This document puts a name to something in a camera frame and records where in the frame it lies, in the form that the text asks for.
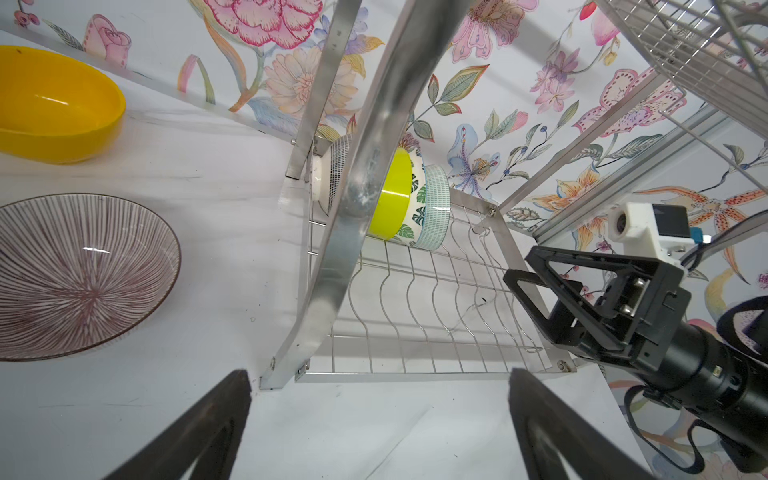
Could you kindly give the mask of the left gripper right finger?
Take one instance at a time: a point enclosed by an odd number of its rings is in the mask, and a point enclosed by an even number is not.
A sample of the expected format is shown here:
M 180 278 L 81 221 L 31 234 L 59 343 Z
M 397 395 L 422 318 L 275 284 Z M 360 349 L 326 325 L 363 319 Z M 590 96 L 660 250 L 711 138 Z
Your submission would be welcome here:
M 509 377 L 508 405 L 530 479 L 650 479 L 652 475 L 527 370 Z

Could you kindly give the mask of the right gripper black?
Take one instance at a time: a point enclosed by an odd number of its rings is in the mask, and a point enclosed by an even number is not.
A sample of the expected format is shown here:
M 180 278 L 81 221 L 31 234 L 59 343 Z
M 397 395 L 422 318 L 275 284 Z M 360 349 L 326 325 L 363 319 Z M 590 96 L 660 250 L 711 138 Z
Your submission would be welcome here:
M 680 287 L 686 271 L 652 257 L 587 253 L 537 246 L 526 256 L 536 273 L 508 269 L 505 285 L 544 339 L 572 354 L 600 354 L 603 364 L 641 374 L 659 370 L 691 294 Z M 615 277 L 591 304 L 582 284 L 558 274 L 565 264 L 610 272 Z M 557 300 L 541 308 L 543 288 Z

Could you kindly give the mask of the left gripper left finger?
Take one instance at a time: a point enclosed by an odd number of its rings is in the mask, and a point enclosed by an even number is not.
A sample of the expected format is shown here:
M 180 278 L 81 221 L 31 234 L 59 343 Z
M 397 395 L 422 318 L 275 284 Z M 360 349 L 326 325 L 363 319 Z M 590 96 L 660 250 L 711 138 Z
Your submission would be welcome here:
M 109 479 L 228 479 L 246 427 L 252 389 L 246 370 L 229 373 Z

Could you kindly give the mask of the green leaf pattern bowl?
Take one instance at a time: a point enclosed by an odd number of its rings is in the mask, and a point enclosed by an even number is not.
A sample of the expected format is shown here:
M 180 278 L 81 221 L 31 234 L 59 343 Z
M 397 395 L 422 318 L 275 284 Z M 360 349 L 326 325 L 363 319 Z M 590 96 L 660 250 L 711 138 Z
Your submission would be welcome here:
M 412 164 L 411 195 L 406 216 L 394 240 L 414 246 L 418 240 L 425 218 L 426 179 L 423 159 L 418 150 L 409 153 Z

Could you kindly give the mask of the purple striped glass bowl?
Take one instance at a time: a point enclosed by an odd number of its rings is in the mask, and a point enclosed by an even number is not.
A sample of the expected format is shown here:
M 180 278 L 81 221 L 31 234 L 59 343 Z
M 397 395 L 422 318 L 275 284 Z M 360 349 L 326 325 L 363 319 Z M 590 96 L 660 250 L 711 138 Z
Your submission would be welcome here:
M 181 263 L 171 226 L 127 199 L 62 193 L 2 206 L 2 361 L 69 356 L 125 335 L 167 298 Z

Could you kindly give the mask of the lime green plastic bowl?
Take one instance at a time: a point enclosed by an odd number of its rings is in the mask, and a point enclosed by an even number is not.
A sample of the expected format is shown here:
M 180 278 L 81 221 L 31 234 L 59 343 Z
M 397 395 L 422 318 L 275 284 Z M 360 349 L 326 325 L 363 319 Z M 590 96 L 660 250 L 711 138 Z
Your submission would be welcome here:
M 409 153 L 404 148 L 398 147 L 369 226 L 370 235 L 382 240 L 390 240 L 398 233 L 410 203 L 412 173 L 413 166 Z

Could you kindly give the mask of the black white patterned bowl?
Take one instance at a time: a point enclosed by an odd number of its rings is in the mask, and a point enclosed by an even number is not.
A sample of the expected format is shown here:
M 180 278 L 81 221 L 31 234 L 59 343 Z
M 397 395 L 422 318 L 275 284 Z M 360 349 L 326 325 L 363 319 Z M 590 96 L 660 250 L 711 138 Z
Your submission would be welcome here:
M 344 135 L 335 140 L 324 155 L 315 155 L 310 174 L 312 200 L 329 215 L 344 171 L 353 136 Z

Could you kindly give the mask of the pale green glass bowl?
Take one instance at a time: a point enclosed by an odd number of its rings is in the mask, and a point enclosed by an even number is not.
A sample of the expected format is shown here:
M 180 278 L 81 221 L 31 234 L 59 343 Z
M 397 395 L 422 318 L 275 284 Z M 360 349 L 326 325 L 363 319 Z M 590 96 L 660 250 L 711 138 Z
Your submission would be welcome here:
M 450 224 L 450 187 L 447 176 L 440 166 L 427 165 L 424 171 L 427 187 L 424 222 L 414 247 L 434 251 L 442 245 Z

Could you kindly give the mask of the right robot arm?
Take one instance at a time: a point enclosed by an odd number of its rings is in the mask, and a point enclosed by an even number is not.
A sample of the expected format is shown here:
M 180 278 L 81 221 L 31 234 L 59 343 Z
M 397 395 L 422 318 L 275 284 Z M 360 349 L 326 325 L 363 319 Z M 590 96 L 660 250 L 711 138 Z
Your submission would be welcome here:
M 631 373 L 638 394 L 695 416 L 744 473 L 767 467 L 767 369 L 683 322 L 686 272 L 663 259 L 537 246 L 504 283 L 549 342 Z

